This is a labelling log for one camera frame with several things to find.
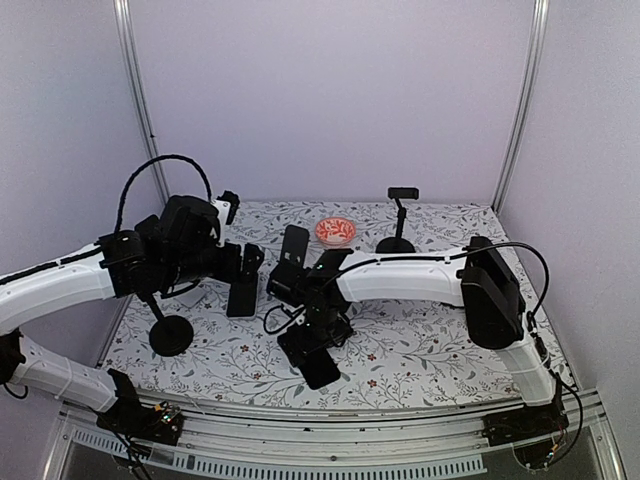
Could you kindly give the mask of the small round base phone stand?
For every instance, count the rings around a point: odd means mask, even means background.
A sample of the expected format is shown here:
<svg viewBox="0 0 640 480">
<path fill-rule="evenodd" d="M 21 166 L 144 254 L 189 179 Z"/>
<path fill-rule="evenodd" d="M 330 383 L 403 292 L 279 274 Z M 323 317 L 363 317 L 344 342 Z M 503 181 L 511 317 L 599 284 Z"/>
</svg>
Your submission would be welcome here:
<svg viewBox="0 0 640 480">
<path fill-rule="evenodd" d="M 279 261 L 303 268 L 305 265 L 310 232 L 297 225 L 288 225 L 284 231 Z"/>
</svg>

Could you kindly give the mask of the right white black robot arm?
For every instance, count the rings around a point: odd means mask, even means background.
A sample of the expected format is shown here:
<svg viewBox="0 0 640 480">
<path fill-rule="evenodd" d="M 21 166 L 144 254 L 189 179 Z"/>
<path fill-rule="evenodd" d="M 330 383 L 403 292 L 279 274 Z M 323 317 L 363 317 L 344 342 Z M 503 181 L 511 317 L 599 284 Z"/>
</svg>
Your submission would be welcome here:
<svg viewBox="0 0 640 480">
<path fill-rule="evenodd" d="M 561 379 L 551 369 L 536 312 L 526 308 L 500 248 L 474 236 L 464 247 L 431 254 L 329 249 L 311 267 L 283 251 L 267 292 L 281 301 L 289 321 L 273 334 L 290 364 L 317 390 L 340 376 L 328 350 L 352 335 L 346 317 L 352 304 L 423 300 L 461 308 L 471 342 L 498 355 L 524 402 L 518 410 L 484 417 L 482 434 L 490 445 L 564 433 L 569 420 Z"/>
</svg>

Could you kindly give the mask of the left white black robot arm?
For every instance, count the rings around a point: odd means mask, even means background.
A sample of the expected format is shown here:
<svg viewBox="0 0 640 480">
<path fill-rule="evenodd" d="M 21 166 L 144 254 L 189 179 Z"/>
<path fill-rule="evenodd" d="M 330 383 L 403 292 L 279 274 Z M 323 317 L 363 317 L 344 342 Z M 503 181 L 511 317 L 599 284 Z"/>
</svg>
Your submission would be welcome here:
<svg viewBox="0 0 640 480">
<path fill-rule="evenodd" d="M 94 411 L 98 427 L 129 438 L 174 446 L 184 418 L 178 407 L 140 402 L 129 376 L 84 366 L 25 336 L 22 325 L 68 307 L 131 295 L 147 304 L 155 322 L 149 344 L 161 357 L 184 353 L 194 329 L 184 317 L 165 315 L 157 303 L 186 294 L 206 279 L 230 287 L 226 314 L 256 312 L 256 245 L 227 241 L 225 229 L 239 207 L 230 191 L 215 200 L 172 196 L 161 215 L 131 230 L 118 229 L 73 254 L 1 280 L 1 382 L 33 387 Z"/>
</svg>

